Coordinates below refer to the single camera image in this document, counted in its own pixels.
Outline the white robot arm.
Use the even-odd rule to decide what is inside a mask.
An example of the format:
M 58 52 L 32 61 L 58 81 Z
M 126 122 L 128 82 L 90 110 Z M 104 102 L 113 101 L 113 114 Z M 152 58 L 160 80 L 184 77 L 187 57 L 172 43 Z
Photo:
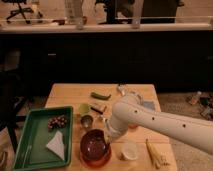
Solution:
M 143 107 L 137 95 L 126 94 L 112 105 L 105 121 L 112 141 L 125 135 L 129 124 L 151 129 L 213 155 L 213 123 Z

